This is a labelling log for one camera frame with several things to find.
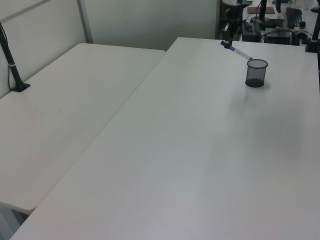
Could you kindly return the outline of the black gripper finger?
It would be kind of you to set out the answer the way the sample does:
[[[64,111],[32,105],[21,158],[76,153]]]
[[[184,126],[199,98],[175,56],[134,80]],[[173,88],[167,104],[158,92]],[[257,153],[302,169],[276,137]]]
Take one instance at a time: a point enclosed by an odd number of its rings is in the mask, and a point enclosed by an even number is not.
[[[232,42],[233,42],[232,34],[229,31],[225,31],[224,32],[224,47],[226,49],[230,49],[230,47],[232,46]]]

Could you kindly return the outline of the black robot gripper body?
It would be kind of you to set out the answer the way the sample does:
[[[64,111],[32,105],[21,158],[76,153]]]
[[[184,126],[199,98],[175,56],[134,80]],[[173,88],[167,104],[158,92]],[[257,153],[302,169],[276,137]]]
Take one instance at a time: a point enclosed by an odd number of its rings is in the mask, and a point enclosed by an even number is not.
[[[228,5],[224,13],[227,20],[222,28],[222,38],[233,39],[242,21],[242,7],[241,5]]]

